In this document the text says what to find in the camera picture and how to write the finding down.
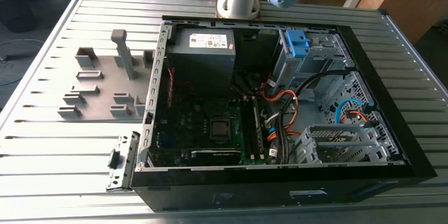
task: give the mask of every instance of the aluminum slotted table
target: aluminum slotted table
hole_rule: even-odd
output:
[[[387,15],[312,5],[284,11],[262,4],[262,19],[352,27],[439,177],[358,204],[295,208],[154,213],[134,192],[107,194],[107,161],[116,137],[142,126],[139,120],[63,122],[62,90],[79,84],[78,48],[92,47],[99,57],[116,54],[111,31],[126,29],[131,53],[142,56],[156,48],[162,15],[215,17],[215,2],[71,1],[0,115],[0,220],[443,223],[448,219],[447,89]]]

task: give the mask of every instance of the floor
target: floor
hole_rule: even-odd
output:
[[[31,32],[15,34],[0,24],[0,43],[11,39],[46,40],[70,1],[71,0],[32,1],[31,7],[39,20],[38,28]],[[448,51],[448,35],[440,35],[438,31],[432,29],[415,46],[444,85],[448,86],[448,72],[446,71],[446,66],[448,66],[448,57],[446,57],[446,52]],[[2,84],[22,78],[38,50],[35,45],[23,42],[8,44],[3,46],[0,50],[0,54],[12,55],[8,62],[3,61],[3,63],[0,63],[0,109],[4,107],[19,82],[6,86],[2,86]]]
[[[31,8],[39,20],[35,30],[26,33],[11,33],[0,24],[0,43],[12,39],[38,39],[46,41],[52,28],[66,10],[71,0],[35,0],[31,1]],[[15,42],[2,46],[2,55],[11,55],[10,61],[0,63],[0,109],[7,104],[10,96],[16,89],[19,82],[2,86],[2,84],[19,80],[24,75],[28,66],[39,52],[36,46]]]

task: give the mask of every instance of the black cable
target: black cable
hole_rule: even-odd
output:
[[[284,130],[283,124],[284,123],[283,123],[283,116],[282,116],[282,117],[278,117],[278,128],[280,129],[280,135],[278,135],[278,138],[283,144],[283,162],[282,163],[288,164],[290,143],[288,143],[287,132]]]
[[[278,130],[279,117],[275,119],[274,125],[275,125],[275,134],[279,134],[279,130]],[[279,138],[279,135],[274,141],[278,142],[278,157],[275,159],[275,164],[279,165],[284,163],[286,155],[288,155],[288,153],[286,153],[284,142]]]
[[[326,77],[326,76],[344,76],[347,74],[350,74],[351,72],[354,72],[355,70],[354,69],[344,69],[344,70],[330,70],[330,71],[326,71],[326,72],[320,72],[315,75],[312,75],[311,77],[308,77],[303,83],[300,84],[298,90],[296,90],[296,96],[299,97],[302,91],[316,81],[319,80],[320,78]],[[282,125],[276,124],[275,126],[275,132],[276,132],[276,135],[278,135],[278,138],[279,138],[279,142],[286,142],[288,143],[288,139],[287,139],[287,133],[286,133],[286,129],[284,129],[284,126],[283,126],[283,117],[284,117],[284,113],[286,113],[286,110],[288,108],[288,105],[290,103],[292,102],[292,99],[294,99],[294,96],[290,97],[290,99],[287,100],[287,102],[284,103],[284,106],[282,107],[282,109],[279,110],[279,116],[278,116],[278,121],[282,122]],[[294,148],[294,150],[291,152],[288,152],[287,154],[287,161],[286,163],[288,163],[290,161],[290,158],[291,158],[291,155],[292,153],[296,151],[299,145]]]
[[[247,96],[247,97],[252,97],[254,94],[250,94],[248,92],[246,92],[242,87],[234,82],[231,83],[231,88],[242,95],[242,96]]]
[[[251,86],[250,80],[247,79],[247,75],[243,73],[242,73],[242,79],[243,79],[243,83],[247,89],[254,93],[254,95],[259,95],[258,90],[255,90],[255,88],[252,88]]]

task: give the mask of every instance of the cable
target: cable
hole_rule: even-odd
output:
[[[300,136],[302,133],[299,131],[287,131],[287,135],[288,136]],[[276,136],[275,132],[272,132],[271,135],[268,136],[268,142],[271,142],[276,138],[278,138],[278,136]]]
[[[35,41],[35,42],[40,42],[40,43],[46,43],[44,41],[42,41],[42,40],[39,40],[39,39],[12,39],[12,40],[8,40],[8,41],[6,41],[6,42],[2,42],[0,43],[0,46],[3,46],[3,45],[6,45],[6,44],[10,44],[10,43],[12,43],[12,42],[20,42],[20,41],[23,41],[23,42],[28,42],[31,45],[34,45],[34,46],[36,46],[36,47],[42,47],[40,45],[36,45],[35,43],[31,43],[31,41]]]
[[[231,83],[231,88],[244,97],[252,97],[254,95],[246,92],[240,86],[236,85],[236,83]]]
[[[359,112],[359,111],[351,111],[351,114],[358,114],[358,115],[364,119],[366,122],[370,121],[370,119],[363,115],[362,112]],[[346,122],[346,119],[347,119],[347,115],[344,114],[344,115],[342,116],[340,123],[344,123],[344,122]]]
[[[46,43],[44,41],[42,41],[42,40],[39,40],[39,39],[12,39],[12,40],[8,40],[8,41],[6,41],[6,42],[2,42],[0,43],[0,46],[3,46],[3,45],[6,45],[6,44],[10,44],[10,43],[12,43],[12,42],[28,42],[31,45],[34,45],[34,46],[36,46],[38,48],[42,48],[42,46],[40,45],[36,45],[35,43],[31,43],[31,41],[35,41],[35,42],[40,42],[40,43]],[[6,59],[6,60],[0,60],[0,63],[2,64],[6,64],[6,63],[8,63],[8,59]]]
[[[16,83],[16,82],[20,81],[20,80],[22,80],[22,77],[20,77],[18,80],[12,81],[12,82],[2,83],[2,84],[0,84],[0,87],[3,87],[3,86],[6,86],[6,85],[10,85],[10,84],[14,84],[14,83]]]
[[[344,105],[348,103],[348,102],[356,102],[360,106],[363,106],[363,102],[358,99],[347,99],[344,100],[339,105],[338,105],[338,108],[336,108],[336,111],[335,111],[335,123],[339,123],[340,121],[340,118],[342,118],[342,110],[343,110],[343,107]]]
[[[354,70],[330,70],[330,71],[326,71],[326,72],[320,72],[312,76],[310,76],[304,81],[303,83],[300,84],[298,90],[296,90],[296,97],[299,97],[302,91],[316,81],[319,80],[320,78],[326,77],[326,76],[344,76],[347,74],[350,74],[351,72],[354,72]],[[286,113],[286,110],[288,108],[288,105],[290,103],[292,102],[292,97],[288,99],[288,101],[284,103],[284,106],[283,108],[279,110],[279,116],[278,118],[280,119],[282,121],[282,118],[284,117],[284,113]],[[279,129],[276,129],[276,133],[279,132],[283,132],[283,135],[278,136],[280,138],[286,138],[286,130],[282,129],[283,127],[280,127]],[[292,153],[296,151],[296,149],[299,148],[299,145],[294,148],[294,150],[291,152],[288,152],[288,158],[287,158],[287,162],[290,161],[290,158],[292,156]]]

